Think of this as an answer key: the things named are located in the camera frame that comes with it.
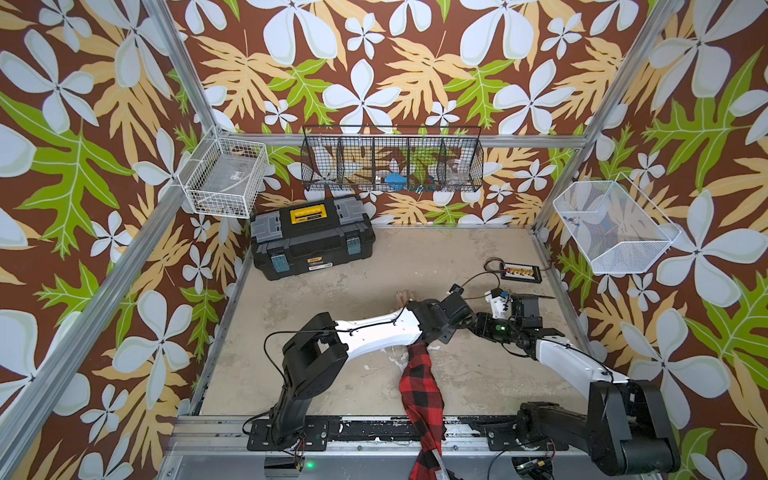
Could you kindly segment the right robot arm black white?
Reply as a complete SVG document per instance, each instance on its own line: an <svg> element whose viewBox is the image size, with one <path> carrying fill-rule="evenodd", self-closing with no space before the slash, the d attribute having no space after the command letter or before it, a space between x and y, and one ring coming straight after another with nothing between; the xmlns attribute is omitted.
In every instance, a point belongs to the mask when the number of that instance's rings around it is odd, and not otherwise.
<svg viewBox="0 0 768 480"><path fill-rule="evenodd" d="M526 442L552 440L590 456L609 476L674 473L681 466L659 387L632 380L576 347L562 332L546 328L538 299L499 288L484 296L490 309L475 315L471 332L557 373L587 401L580 414L552 402L526 402L515 432Z"/></svg>

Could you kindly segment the forearm in red plaid sleeve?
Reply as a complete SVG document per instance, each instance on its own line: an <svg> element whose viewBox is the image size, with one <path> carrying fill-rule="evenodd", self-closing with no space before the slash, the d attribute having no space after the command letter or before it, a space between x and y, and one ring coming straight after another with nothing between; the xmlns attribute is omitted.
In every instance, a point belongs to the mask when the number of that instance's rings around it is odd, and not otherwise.
<svg viewBox="0 0 768 480"><path fill-rule="evenodd" d="M425 343L407 347L408 363L399 381L401 401L415 428L421 450L410 479L449 479L442 458L444 401L432 374L432 361Z"/></svg>

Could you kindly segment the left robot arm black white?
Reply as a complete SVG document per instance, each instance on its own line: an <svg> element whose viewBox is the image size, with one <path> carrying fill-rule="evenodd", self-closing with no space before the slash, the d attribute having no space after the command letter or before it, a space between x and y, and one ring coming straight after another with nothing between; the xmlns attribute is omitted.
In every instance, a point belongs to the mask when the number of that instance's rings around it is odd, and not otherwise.
<svg viewBox="0 0 768 480"><path fill-rule="evenodd" d="M315 315L282 347L283 385L269 412L269 440L279 449L293 446L312 400L330 388L348 361L389 347L446 344L473 316L458 292L442 300L410 300L391 313L361 320Z"/></svg>

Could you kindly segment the person's bare hand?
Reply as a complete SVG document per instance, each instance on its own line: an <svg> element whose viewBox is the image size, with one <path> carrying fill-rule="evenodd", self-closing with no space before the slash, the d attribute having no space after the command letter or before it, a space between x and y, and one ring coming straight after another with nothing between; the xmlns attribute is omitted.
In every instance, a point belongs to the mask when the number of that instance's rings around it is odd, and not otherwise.
<svg viewBox="0 0 768 480"><path fill-rule="evenodd" d="M397 309L403 309L408 303L418 301L418 295L410 290L398 291L395 295L395 302Z"/></svg>

